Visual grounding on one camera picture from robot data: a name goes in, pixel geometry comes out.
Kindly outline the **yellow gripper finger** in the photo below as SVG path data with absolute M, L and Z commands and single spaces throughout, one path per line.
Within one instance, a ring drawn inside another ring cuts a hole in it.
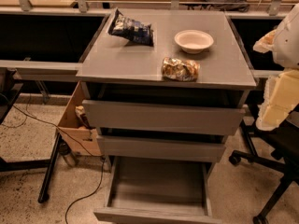
M 299 71 L 286 69 L 276 77 L 271 76 L 265 83 L 256 127 L 267 132 L 278 128 L 298 104 Z

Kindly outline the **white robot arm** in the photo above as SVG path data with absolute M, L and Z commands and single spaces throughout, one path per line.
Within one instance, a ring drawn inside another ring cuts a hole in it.
M 265 83 L 263 103 L 256 126 L 262 131 L 276 129 L 299 105 L 299 5 L 295 5 L 276 29 L 255 42 L 260 53 L 271 51 L 284 70 Z

